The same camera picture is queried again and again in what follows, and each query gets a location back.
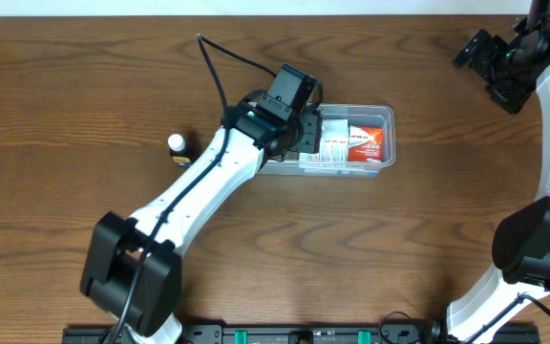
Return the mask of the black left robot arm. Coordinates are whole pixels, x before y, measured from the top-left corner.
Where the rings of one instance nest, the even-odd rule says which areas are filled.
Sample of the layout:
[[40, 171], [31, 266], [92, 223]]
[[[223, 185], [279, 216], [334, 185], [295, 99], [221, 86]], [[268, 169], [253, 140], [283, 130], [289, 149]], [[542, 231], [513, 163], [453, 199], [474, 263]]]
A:
[[222, 203], [271, 159], [315, 150], [320, 104], [287, 105], [261, 91], [226, 109], [221, 127], [198, 159], [152, 202], [95, 225], [80, 279], [81, 292], [115, 316], [111, 343], [174, 343], [182, 325], [182, 259]]

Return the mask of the red medicine box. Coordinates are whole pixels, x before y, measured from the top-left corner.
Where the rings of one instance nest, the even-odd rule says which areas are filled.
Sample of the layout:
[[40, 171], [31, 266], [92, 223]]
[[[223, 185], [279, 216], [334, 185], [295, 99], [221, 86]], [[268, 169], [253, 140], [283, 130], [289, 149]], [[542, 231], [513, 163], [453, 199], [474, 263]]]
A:
[[348, 161], [381, 162], [383, 143], [382, 128], [351, 126], [349, 128]]

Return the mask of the dark Woods syrup bottle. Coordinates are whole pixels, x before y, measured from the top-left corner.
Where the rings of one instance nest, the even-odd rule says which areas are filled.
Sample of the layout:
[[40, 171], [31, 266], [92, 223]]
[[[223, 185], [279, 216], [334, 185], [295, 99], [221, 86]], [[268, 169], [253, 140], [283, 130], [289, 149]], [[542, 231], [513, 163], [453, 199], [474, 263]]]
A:
[[181, 167], [189, 167], [196, 160], [196, 155], [180, 134], [172, 134], [167, 140], [169, 155], [172, 161]]

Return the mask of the white green medicine box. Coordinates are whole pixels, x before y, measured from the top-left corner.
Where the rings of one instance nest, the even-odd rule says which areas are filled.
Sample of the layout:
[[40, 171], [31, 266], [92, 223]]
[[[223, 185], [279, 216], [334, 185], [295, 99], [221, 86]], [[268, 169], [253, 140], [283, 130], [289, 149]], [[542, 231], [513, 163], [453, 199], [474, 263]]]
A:
[[322, 122], [321, 143], [349, 142], [349, 122], [346, 119], [326, 119]]

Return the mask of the blue white medicine box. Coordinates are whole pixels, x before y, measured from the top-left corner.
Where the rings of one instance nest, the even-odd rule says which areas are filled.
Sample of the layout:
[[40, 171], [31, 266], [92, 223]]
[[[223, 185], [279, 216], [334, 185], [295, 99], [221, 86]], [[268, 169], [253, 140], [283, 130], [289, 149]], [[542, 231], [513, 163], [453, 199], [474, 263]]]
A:
[[317, 154], [300, 154], [300, 172], [319, 176], [375, 177], [383, 168], [382, 162], [348, 161], [348, 150], [349, 143], [321, 143]]

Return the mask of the clear plastic container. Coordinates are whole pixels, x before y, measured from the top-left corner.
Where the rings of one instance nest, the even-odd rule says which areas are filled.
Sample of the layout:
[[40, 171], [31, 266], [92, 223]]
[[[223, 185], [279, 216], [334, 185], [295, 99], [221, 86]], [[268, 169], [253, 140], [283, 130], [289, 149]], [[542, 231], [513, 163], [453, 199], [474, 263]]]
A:
[[[383, 129], [383, 168], [395, 161], [395, 130], [393, 111], [387, 106], [322, 104], [318, 107], [326, 119], [346, 119], [351, 126], [367, 126]], [[268, 161], [260, 170], [268, 175], [305, 175], [300, 172], [298, 160]]]

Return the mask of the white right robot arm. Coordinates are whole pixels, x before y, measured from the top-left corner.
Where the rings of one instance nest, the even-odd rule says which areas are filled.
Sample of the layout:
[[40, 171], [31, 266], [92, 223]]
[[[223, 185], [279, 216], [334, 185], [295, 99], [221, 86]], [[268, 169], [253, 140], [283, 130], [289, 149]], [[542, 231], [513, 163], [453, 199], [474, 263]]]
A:
[[477, 31], [457, 53], [458, 68], [473, 69], [491, 100], [517, 114], [531, 95], [541, 110], [541, 171], [535, 200], [500, 222], [492, 243], [492, 265], [445, 317], [427, 332], [427, 343], [537, 343], [532, 326], [510, 325], [533, 304], [550, 317], [550, 0], [534, 0], [506, 42]]

